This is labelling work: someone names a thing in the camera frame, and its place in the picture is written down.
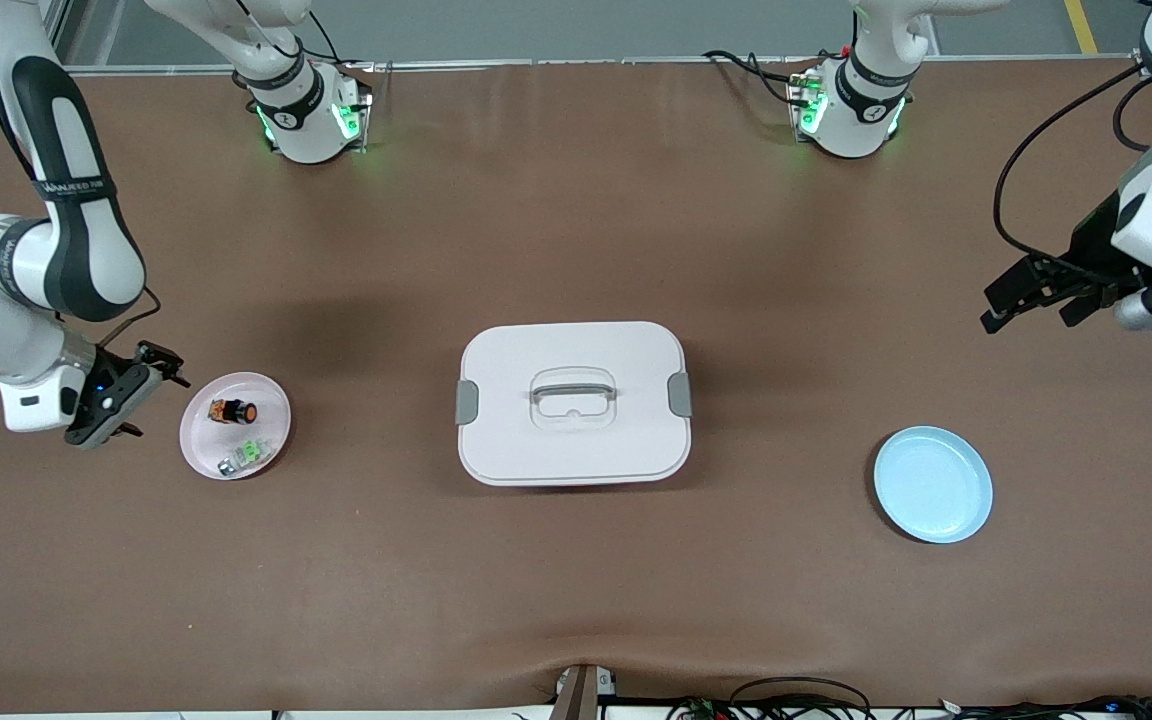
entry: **white plate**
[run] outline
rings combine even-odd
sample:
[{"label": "white plate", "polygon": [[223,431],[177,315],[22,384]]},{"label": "white plate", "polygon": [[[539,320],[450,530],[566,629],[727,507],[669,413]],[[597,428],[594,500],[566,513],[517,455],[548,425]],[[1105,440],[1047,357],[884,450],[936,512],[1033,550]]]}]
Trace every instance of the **white plate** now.
[{"label": "white plate", "polygon": [[[212,400],[242,400],[256,404],[256,422],[250,425],[225,424],[207,419]],[[233,373],[207,382],[198,395],[189,401],[180,418],[180,454],[185,462],[206,478],[214,480],[241,480],[250,478],[270,465],[270,461],[283,450],[291,433],[291,402],[278,382],[257,373]],[[265,438],[273,446],[268,458],[238,470],[237,473],[220,475],[217,465],[230,456],[243,442]]]},{"label": "white plate", "polygon": [[990,517],[993,482],[979,452],[945,429],[904,429],[882,444],[874,462],[878,502],[923,541],[961,541]]}]

